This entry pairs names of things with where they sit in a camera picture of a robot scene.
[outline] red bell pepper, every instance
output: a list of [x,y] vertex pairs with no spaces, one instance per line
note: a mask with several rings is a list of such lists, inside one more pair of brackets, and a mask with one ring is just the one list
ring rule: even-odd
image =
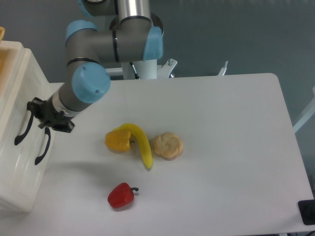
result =
[[108,195],[107,201],[112,208],[119,208],[131,203],[134,197],[134,191],[139,188],[130,188],[127,183],[121,183]]

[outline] gray wall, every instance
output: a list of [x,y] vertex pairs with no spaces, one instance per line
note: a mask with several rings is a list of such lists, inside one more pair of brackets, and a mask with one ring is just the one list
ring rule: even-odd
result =
[[[313,98],[314,0],[151,0],[164,23],[165,53],[179,61],[177,77],[275,73],[291,120]],[[0,0],[5,40],[30,48],[50,82],[65,80],[67,25],[84,18],[76,0]],[[107,29],[112,17],[92,18]],[[297,134],[309,174],[315,173],[315,118]]]

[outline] yellow bell pepper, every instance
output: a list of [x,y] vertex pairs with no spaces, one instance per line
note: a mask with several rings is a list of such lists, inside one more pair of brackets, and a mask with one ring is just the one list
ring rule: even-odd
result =
[[130,149],[131,132],[129,130],[114,130],[105,136],[105,144],[116,151],[128,151]]

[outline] white plastic drawer unit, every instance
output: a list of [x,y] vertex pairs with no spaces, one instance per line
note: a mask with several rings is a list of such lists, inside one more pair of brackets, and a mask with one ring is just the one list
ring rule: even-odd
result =
[[[31,112],[27,102],[34,97],[48,99],[52,90],[30,49],[19,42],[0,43],[0,209],[31,211],[55,137],[52,129],[38,128],[33,118],[28,134],[19,144],[15,138],[25,132]],[[43,156],[35,165],[35,159]]]

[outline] pepper stem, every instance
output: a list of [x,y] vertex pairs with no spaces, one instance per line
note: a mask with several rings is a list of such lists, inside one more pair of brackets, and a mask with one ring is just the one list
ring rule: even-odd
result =
[[136,191],[138,192],[139,191],[139,188],[130,188],[131,191]]

